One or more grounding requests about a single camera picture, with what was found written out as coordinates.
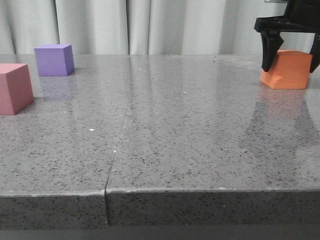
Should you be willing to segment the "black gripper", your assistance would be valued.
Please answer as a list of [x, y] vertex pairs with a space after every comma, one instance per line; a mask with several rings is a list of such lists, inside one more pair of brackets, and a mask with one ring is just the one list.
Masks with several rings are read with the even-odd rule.
[[262, 41], [262, 69], [268, 72], [284, 43], [280, 33], [314, 33], [310, 73], [320, 65], [320, 1], [289, 0], [283, 15], [258, 17], [254, 29]]

